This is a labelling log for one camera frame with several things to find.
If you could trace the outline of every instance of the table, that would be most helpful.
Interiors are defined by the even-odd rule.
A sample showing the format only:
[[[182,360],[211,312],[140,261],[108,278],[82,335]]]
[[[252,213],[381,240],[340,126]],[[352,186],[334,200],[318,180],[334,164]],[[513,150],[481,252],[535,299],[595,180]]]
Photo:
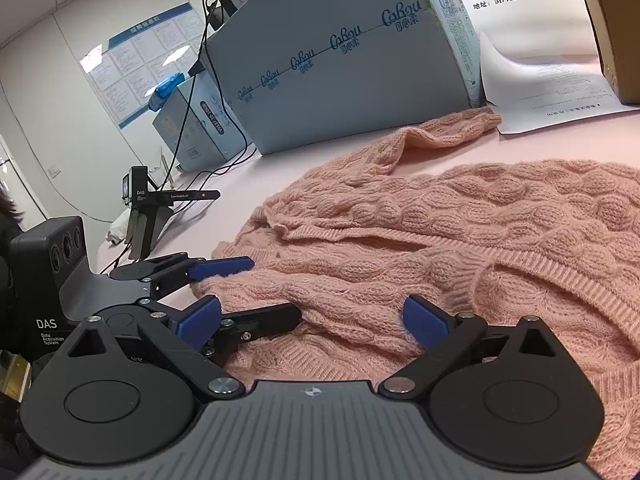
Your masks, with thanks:
[[[220,199],[196,202],[171,219],[151,257],[187,251],[192,257],[210,258],[219,242],[235,239],[254,208],[265,199],[310,168],[352,152],[395,129],[329,140],[267,156],[256,153],[252,160],[228,174],[210,178],[205,189],[219,190]],[[439,174],[459,164],[514,164],[546,158],[590,158],[640,167],[640,111],[558,124],[519,135],[502,136],[495,130],[469,144],[420,155],[413,160],[403,159],[404,164],[396,173]],[[177,185],[188,184],[192,178],[193,175],[185,175]],[[122,246],[103,243],[98,249],[99,268],[104,268],[121,252]],[[162,302],[184,308],[193,300],[191,291],[185,287]]]

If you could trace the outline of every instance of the bolt head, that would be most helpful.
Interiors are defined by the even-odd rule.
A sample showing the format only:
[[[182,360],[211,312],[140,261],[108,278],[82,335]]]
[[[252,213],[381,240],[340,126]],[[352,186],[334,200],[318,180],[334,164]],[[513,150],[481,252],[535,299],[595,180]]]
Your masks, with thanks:
[[[215,394],[230,395],[240,388],[240,383],[233,377],[220,377],[213,379],[208,387]]]
[[[407,394],[415,388],[409,377],[389,377],[384,383],[385,390],[393,394]]]

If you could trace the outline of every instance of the brown cardboard box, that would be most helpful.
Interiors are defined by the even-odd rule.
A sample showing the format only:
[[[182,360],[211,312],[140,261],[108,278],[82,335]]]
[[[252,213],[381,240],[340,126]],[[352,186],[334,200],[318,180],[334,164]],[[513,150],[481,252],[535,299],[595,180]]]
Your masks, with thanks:
[[[640,104],[640,0],[585,0],[602,72],[624,104]]]

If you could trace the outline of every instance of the camera lens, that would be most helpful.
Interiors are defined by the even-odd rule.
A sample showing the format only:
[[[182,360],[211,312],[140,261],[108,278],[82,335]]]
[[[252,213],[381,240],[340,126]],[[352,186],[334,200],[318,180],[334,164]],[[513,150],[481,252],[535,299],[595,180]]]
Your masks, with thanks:
[[[80,248],[80,245],[82,244],[82,240],[80,238],[80,228],[76,227],[76,230],[74,232],[74,243],[76,244],[76,249]]]
[[[57,245],[51,248],[51,268],[53,272],[60,272],[60,249]]]
[[[65,253],[65,260],[67,263],[71,260],[71,251],[73,247],[71,246],[71,235],[66,233],[62,238],[62,251]]]

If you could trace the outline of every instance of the pink knit sweater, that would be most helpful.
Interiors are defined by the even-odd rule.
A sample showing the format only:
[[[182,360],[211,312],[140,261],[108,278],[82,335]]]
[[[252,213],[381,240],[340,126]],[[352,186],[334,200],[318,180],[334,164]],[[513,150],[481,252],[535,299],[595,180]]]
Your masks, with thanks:
[[[197,292],[216,294],[226,312],[303,309],[293,334],[249,343],[230,361],[247,384],[379,382],[421,353],[399,317],[411,293],[491,324],[537,314],[606,407],[591,466],[628,480],[640,470],[640,172],[546,160],[394,175],[408,148],[457,146],[499,121],[469,110],[310,170],[213,252],[251,256],[255,269]]]

